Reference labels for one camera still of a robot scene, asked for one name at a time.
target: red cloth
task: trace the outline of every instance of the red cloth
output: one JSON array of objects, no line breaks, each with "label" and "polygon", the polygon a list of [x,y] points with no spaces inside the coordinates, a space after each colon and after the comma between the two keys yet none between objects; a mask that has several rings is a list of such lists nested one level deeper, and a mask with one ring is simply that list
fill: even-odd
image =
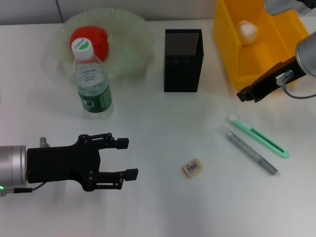
[{"label": "red cloth", "polygon": [[75,30],[71,35],[70,47],[74,40],[78,38],[87,38],[91,40],[94,54],[104,61],[109,53],[108,35],[104,29],[96,26],[83,26]]}]

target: plastic bottle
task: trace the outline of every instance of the plastic bottle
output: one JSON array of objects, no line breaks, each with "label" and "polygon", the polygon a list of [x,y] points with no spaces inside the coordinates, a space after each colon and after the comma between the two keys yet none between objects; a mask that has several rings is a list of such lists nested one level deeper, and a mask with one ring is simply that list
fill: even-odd
[{"label": "plastic bottle", "polygon": [[100,113],[112,104],[108,75],[87,38],[73,41],[74,80],[85,110]]}]

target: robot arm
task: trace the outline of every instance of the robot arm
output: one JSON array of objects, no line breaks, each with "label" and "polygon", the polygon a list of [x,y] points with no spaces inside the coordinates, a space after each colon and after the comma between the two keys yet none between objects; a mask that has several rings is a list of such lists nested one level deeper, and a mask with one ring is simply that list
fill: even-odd
[{"label": "robot arm", "polygon": [[83,190],[121,189],[123,181],[136,180],[138,169],[120,172],[99,172],[100,149],[127,149],[129,140],[115,140],[110,133],[80,135],[68,147],[49,147],[41,138],[40,148],[26,150],[25,146],[0,147],[0,196],[7,193],[30,193],[20,188],[29,183],[75,180]]},{"label": "robot arm", "polygon": [[[306,14],[316,6],[316,0],[264,0],[264,7],[271,15],[294,9]],[[237,96],[243,101],[258,102],[278,88],[296,99],[312,98],[296,97],[286,91],[286,84],[309,75],[316,78],[316,33],[300,41],[296,46],[296,55],[285,62],[280,62],[259,77],[254,83],[241,90]]]}]

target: clear plastic bowl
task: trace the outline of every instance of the clear plastic bowl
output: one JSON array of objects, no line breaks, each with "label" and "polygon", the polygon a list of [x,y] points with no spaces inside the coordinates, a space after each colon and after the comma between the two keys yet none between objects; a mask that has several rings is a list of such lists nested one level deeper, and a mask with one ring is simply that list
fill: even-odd
[{"label": "clear plastic bowl", "polygon": [[155,44],[146,21],[126,10],[97,8],[70,18],[58,30],[54,54],[69,75],[73,74],[74,56],[70,49],[73,32],[82,26],[97,26],[108,34],[109,54],[104,60],[109,80],[124,77],[143,67]]}]

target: black mesh pen holder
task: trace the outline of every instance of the black mesh pen holder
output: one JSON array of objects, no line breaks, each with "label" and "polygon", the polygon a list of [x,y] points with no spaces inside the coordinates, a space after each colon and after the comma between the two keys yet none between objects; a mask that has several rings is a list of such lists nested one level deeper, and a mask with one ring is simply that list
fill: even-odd
[{"label": "black mesh pen holder", "polygon": [[202,30],[166,30],[164,92],[197,92],[203,62]]}]

